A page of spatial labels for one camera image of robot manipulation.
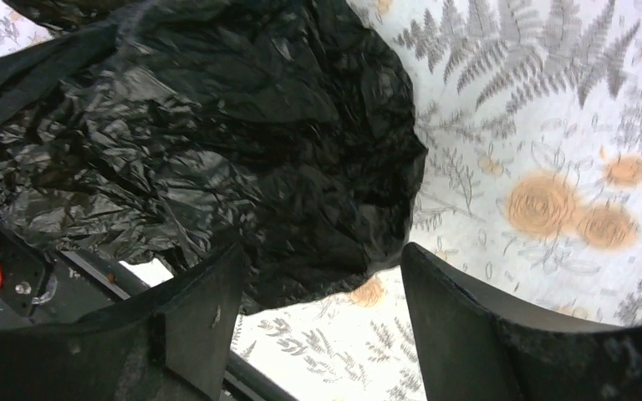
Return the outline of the black trash bag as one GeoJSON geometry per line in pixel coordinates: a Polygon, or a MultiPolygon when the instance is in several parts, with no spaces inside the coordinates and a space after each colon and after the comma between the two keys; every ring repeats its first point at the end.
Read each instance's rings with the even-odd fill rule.
{"type": "Polygon", "coordinates": [[[107,54],[0,88],[8,229],[177,273],[239,243],[246,314],[398,263],[427,150],[398,55],[346,2],[139,1],[80,29],[102,22],[107,54]]]}

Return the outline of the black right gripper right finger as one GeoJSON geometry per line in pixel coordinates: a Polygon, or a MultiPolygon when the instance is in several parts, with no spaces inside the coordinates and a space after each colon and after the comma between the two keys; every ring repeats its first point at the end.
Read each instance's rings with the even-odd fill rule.
{"type": "Polygon", "coordinates": [[[642,400],[642,325],[523,301],[410,243],[400,264],[430,400],[642,400]]]}

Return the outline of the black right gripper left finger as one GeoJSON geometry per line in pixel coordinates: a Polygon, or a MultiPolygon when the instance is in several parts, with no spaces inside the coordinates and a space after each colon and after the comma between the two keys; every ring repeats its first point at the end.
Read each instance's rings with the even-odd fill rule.
{"type": "Polygon", "coordinates": [[[247,255],[229,246],[76,322],[0,330],[0,400],[216,400],[247,255]]]}

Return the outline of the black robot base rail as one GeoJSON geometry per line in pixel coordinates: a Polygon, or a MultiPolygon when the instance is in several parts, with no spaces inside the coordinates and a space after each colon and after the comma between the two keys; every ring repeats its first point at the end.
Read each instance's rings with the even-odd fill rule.
{"type": "MultiPolygon", "coordinates": [[[[0,224],[0,330],[76,322],[151,288],[117,262],[87,251],[37,251],[0,224]]],[[[229,349],[216,400],[287,399],[229,349]]]]}

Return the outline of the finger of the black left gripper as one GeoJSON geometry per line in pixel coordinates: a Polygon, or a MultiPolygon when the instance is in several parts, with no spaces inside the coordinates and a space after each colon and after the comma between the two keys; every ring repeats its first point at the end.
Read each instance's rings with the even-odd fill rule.
{"type": "Polygon", "coordinates": [[[35,74],[37,84],[45,84],[93,63],[114,49],[116,31],[113,22],[96,23],[1,57],[0,88],[27,73],[35,74]]]}

